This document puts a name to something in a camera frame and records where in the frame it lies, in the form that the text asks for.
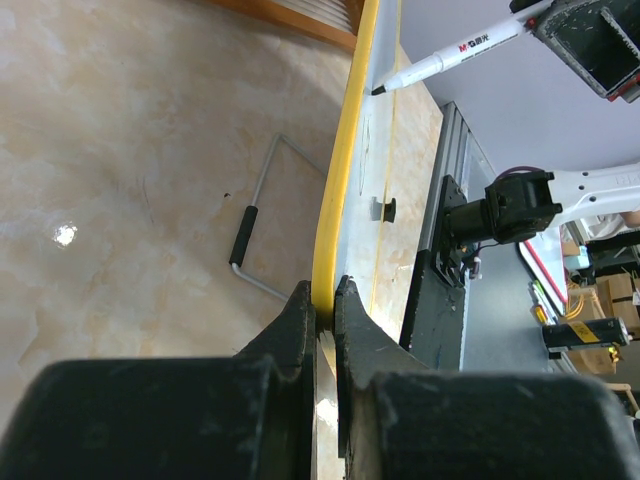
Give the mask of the black yellow cylinder background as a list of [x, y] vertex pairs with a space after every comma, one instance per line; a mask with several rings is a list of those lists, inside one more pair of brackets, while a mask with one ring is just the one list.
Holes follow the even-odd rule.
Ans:
[[624, 347], [631, 341], [624, 322], [617, 317], [545, 325], [542, 327], [542, 338], [550, 354]]

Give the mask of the metal whiteboard stand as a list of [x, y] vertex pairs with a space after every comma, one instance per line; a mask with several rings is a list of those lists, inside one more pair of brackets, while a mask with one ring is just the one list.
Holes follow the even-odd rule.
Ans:
[[274, 135], [245, 208], [229, 265], [240, 279], [286, 301], [311, 276], [326, 168], [289, 136]]

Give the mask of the white marker pen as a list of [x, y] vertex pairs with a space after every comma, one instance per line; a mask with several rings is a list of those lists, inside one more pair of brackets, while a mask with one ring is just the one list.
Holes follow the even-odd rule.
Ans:
[[378, 96], [431, 78], [451, 70], [491, 50], [494, 50], [513, 39], [530, 32], [540, 15], [548, 10], [552, 1], [533, 1], [519, 11], [512, 13], [507, 19], [471, 34], [455, 44], [435, 51], [426, 58], [406, 67], [393, 75], [371, 91]]

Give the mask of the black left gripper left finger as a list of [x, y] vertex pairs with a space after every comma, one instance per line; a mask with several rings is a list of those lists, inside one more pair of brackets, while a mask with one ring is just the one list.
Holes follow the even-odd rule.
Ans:
[[316, 313], [300, 282], [230, 357], [71, 360], [28, 387], [5, 479], [308, 479]]

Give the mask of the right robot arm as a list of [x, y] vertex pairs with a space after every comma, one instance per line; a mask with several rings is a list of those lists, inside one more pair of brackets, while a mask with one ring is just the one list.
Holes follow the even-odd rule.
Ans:
[[[473, 58], [521, 33], [551, 50], [600, 98], [639, 97], [639, 4], [636, 1], [513, 1], [508, 20], [460, 48]], [[639, 167], [534, 170], [497, 177], [469, 202], [443, 179], [435, 235], [447, 247], [494, 240], [524, 242], [589, 216], [636, 211]]]

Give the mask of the orange wooden shelf rack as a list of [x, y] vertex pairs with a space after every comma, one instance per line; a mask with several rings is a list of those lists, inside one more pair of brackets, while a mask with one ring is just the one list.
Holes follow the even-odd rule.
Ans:
[[211, 0], [210, 4], [352, 53], [364, 1]]

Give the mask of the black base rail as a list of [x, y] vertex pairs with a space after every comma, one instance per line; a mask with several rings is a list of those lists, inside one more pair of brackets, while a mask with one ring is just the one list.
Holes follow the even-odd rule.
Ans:
[[433, 370], [457, 371], [463, 358], [467, 291], [440, 277], [435, 257], [441, 209], [465, 202], [449, 174], [432, 187], [401, 327], [400, 346]]

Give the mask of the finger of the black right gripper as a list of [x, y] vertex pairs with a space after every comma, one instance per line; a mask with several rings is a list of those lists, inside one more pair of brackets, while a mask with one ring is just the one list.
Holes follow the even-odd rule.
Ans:
[[639, 99], [637, 1], [554, 1], [533, 34], [599, 97]]

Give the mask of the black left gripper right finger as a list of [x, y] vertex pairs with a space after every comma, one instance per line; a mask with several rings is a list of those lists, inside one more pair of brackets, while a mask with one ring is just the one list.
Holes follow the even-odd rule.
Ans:
[[571, 374], [444, 373], [336, 290], [339, 453], [350, 479], [635, 479], [639, 446], [613, 393]]

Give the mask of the yellow framed whiteboard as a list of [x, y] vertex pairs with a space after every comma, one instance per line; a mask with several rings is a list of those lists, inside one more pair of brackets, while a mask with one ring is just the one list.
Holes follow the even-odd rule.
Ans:
[[341, 479], [330, 296], [343, 276], [366, 313], [399, 340], [443, 114], [422, 83], [372, 91], [410, 63], [400, 43], [407, 1], [367, 1], [361, 16], [316, 231], [311, 297], [318, 313], [313, 478]]

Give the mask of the red framed whiteboard background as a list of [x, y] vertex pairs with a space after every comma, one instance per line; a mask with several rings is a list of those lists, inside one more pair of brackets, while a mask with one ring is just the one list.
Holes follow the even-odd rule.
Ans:
[[564, 315], [568, 301], [568, 288], [562, 254], [560, 231], [539, 233], [532, 239], [517, 244], [518, 251], [540, 283], [551, 305]]

